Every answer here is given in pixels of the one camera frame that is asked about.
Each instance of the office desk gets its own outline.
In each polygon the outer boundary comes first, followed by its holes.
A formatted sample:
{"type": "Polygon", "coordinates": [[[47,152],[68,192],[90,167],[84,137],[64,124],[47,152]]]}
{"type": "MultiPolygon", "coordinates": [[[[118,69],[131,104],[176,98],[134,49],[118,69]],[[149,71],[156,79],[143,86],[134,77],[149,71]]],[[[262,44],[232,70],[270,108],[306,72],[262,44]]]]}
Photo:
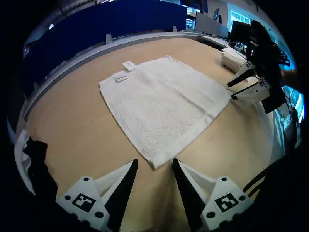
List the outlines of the office desk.
{"type": "MultiPolygon", "coordinates": [[[[48,144],[46,164],[60,197],[83,175],[103,176],[138,159],[138,172],[122,221],[123,231],[189,231],[171,163],[153,170],[132,146],[99,91],[98,82],[165,55],[184,62],[223,86],[233,73],[220,65],[221,52],[185,39],[163,39],[115,50],[79,67],[55,84],[31,110],[27,130],[48,144]]],[[[240,83],[238,91],[251,83],[240,83]]],[[[217,178],[227,175],[244,187],[269,163],[273,116],[261,104],[230,102],[177,158],[217,178]]]]}

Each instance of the white towel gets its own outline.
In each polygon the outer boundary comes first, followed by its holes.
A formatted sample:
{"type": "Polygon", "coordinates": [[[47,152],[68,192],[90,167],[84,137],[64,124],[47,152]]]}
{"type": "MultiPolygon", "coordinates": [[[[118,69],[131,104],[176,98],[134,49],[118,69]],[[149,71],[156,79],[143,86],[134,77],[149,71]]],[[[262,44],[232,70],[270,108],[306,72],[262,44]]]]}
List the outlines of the white towel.
{"type": "Polygon", "coordinates": [[[221,64],[228,67],[235,73],[238,72],[239,67],[246,61],[246,58],[240,52],[232,48],[224,48],[221,53],[221,64]]]}
{"type": "Polygon", "coordinates": [[[120,71],[99,83],[119,126],[156,169],[195,140],[231,93],[170,56],[120,71]],[[117,82],[118,77],[127,79],[117,82]]]}

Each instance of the black cable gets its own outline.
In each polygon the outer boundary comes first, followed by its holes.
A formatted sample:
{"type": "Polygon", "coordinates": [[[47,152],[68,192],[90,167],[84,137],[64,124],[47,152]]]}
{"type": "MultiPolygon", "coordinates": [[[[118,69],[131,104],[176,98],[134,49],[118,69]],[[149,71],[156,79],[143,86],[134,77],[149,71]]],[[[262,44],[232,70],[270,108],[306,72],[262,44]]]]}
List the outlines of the black cable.
{"type": "Polygon", "coordinates": [[[237,42],[235,42],[235,41],[227,42],[227,43],[224,44],[224,46],[225,46],[226,44],[228,44],[228,43],[237,43],[237,42]]]}
{"type": "Polygon", "coordinates": [[[255,194],[258,190],[260,190],[261,185],[263,182],[259,183],[257,186],[254,187],[254,189],[252,189],[252,191],[248,194],[248,197],[251,197],[253,194],[255,194]]]}

